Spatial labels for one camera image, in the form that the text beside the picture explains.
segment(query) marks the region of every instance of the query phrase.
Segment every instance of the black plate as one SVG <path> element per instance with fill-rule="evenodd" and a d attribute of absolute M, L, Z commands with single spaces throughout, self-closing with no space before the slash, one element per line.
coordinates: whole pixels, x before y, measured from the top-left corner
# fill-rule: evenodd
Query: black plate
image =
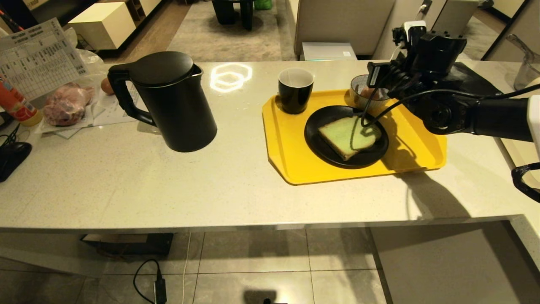
<path fill-rule="evenodd" d="M 380 160 L 388 150 L 388 135 L 381 123 L 375 125 L 381 130 L 381 138 L 368 149 L 358 152 L 355 156 L 344 161 L 339 154 L 319 135 L 319 128 L 333 121 L 352 116 L 362 115 L 362 110 L 347 107 L 344 105 L 331 105 L 315 111 L 307 120 L 304 129 L 304 138 L 307 145 L 318 157 L 329 164 L 346 169 L 357 169 L 367 167 Z M 372 120 L 373 116 L 366 114 L 366 119 Z"/>

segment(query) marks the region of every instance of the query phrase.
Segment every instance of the black mug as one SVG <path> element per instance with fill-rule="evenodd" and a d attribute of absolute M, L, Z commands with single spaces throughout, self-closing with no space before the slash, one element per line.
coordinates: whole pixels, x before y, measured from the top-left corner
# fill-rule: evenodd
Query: black mug
<path fill-rule="evenodd" d="M 313 74 L 304 69 L 289 68 L 279 73 L 279 96 L 284 112 L 299 114 L 306 110 L 313 80 Z"/>

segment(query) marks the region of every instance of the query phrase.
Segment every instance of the bread slice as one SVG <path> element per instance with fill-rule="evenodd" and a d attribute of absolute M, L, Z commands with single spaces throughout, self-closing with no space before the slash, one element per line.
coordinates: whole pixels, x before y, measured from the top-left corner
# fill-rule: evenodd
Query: bread slice
<path fill-rule="evenodd" d="M 370 148 L 381 137 L 381 130 L 376 125 L 364 128 L 358 118 L 351 147 L 350 137 L 353 134 L 356 119 L 356 116 L 345 117 L 319 128 L 319 134 L 321 134 L 322 138 L 330 144 L 344 161 L 348 161 L 361 150 Z"/>

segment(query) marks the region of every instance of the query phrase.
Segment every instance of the wooden floor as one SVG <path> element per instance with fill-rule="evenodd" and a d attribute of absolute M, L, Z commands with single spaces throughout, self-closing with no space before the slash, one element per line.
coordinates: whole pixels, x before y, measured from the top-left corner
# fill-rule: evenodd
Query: wooden floor
<path fill-rule="evenodd" d="M 163 0 L 119 50 L 100 51 L 98 55 L 105 63 L 125 63 L 165 51 L 189 9 L 184 0 Z"/>
<path fill-rule="evenodd" d="M 504 27 L 506 26 L 506 23 L 484 10 L 476 10 L 474 16 L 489 28 L 496 31 L 497 34 L 502 33 Z"/>

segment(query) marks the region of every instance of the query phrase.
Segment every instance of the black cable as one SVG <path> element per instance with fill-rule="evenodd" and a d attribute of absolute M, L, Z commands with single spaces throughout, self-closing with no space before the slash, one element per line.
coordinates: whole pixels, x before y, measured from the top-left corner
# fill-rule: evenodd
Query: black cable
<path fill-rule="evenodd" d="M 369 125 L 371 125 L 371 123 L 369 124 L 365 124 L 364 121 L 366 120 L 366 113 L 369 109 L 369 106 L 371 105 L 371 101 L 373 100 L 373 97 L 375 97 L 375 94 L 377 93 L 377 91 L 384 85 L 384 83 L 386 82 L 386 80 L 392 75 L 392 73 L 394 72 L 395 68 L 394 66 L 391 66 L 390 67 L 390 71 L 388 72 L 388 74 L 386 74 L 383 79 L 381 79 L 381 81 L 379 82 L 379 84 L 375 87 L 375 89 L 373 90 L 372 94 L 369 95 L 369 98 L 368 98 L 368 102 L 366 103 L 366 108 L 364 109 L 364 111 L 362 112 L 362 116 L 361 116 L 361 120 L 360 120 L 360 125 L 362 127 L 368 127 Z M 353 134 L 351 135 L 351 138 L 350 138 L 350 147 L 351 149 L 353 148 L 353 136 L 354 136 L 354 129 L 356 129 L 356 125 L 358 124 L 358 118 L 354 121 L 354 126 L 353 126 Z"/>
<path fill-rule="evenodd" d="M 15 130 L 13 130 L 9 135 L 6 135 L 6 134 L 0 135 L 0 138 L 2 138 L 2 137 L 7 137 L 8 138 L 0 145 L 0 147 L 3 147 L 5 145 L 7 145 L 7 144 L 14 143 L 14 142 L 17 141 L 17 132 L 19 131 L 20 126 L 21 126 L 21 124 L 18 124 L 17 127 L 15 128 Z"/>
<path fill-rule="evenodd" d="M 503 98 L 510 98 L 514 96 L 518 96 L 521 94 L 525 94 L 534 90 L 540 89 L 540 84 L 531 85 L 530 87 L 523 88 L 521 90 L 517 90 L 512 93 L 507 94 L 500 94 L 500 95 L 491 95 L 491 96 L 483 96 L 482 99 L 503 99 Z"/>
<path fill-rule="evenodd" d="M 382 116 L 386 115 L 386 113 L 390 112 L 392 109 L 394 109 L 398 105 L 402 104 L 403 102 L 411 100 L 411 99 L 415 99 L 415 98 L 418 98 L 418 97 L 421 97 L 421 96 L 424 96 L 424 95 L 428 95 L 428 94 L 451 93 L 451 94 L 458 95 L 458 96 L 463 96 L 463 97 L 468 97 L 468 98 L 477 98 L 477 99 L 483 100 L 483 99 L 510 98 L 510 97 L 525 94 L 525 93 L 528 93 L 528 92 L 531 92 L 531 91 L 534 91 L 534 90 L 537 90 L 537 89 L 540 89 L 540 84 L 535 84 L 535 85 L 532 85 L 530 87 L 527 87 L 527 88 L 524 88 L 524 89 L 521 89 L 521 90 L 518 90 L 518 91 L 515 91 L 515 92 L 512 92 L 512 93 L 500 94 L 500 95 L 479 95 L 479 94 L 472 94 L 472 93 L 461 92 L 461 91 L 456 91 L 456 90 L 449 90 L 449 89 L 434 89 L 434 90 L 423 91 L 423 92 L 419 92 L 419 93 L 416 93 L 416 94 L 412 94 L 410 96 L 407 96 L 407 97 L 397 101 L 396 103 L 392 104 L 387 109 L 385 109 L 383 112 L 381 112 L 379 115 L 377 115 L 377 117 L 375 117 L 372 121 L 370 121 L 367 124 L 362 124 L 362 126 L 364 128 L 369 127 L 370 125 L 372 125 L 376 121 L 378 121 Z"/>
<path fill-rule="evenodd" d="M 156 261 L 155 259 L 149 259 L 149 260 L 146 260 L 144 261 L 144 263 L 142 263 L 140 266 L 139 266 L 139 269 L 137 269 L 137 271 L 135 272 L 135 276 L 133 277 L 133 286 L 135 287 L 135 291 L 137 291 L 137 293 L 143 297 L 143 299 L 145 299 L 146 301 L 154 304 L 154 301 L 151 301 L 150 299 L 148 299 L 147 297 L 145 297 L 142 293 L 140 293 L 139 291 L 139 288 L 137 288 L 137 284 L 135 283 L 135 280 L 137 279 L 137 275 L 139 274 L 139 271 L 140 269 L 144 266 L 144 264 L 148 263 L 148 262 L 154 262 L 156 263 L 156 265 L 158 266 L 158 274 L 157 274 L 157 277 L 159 279 L 161 279 L 161 269 L 159 268 L 159 263 L 158 261 Z"/>

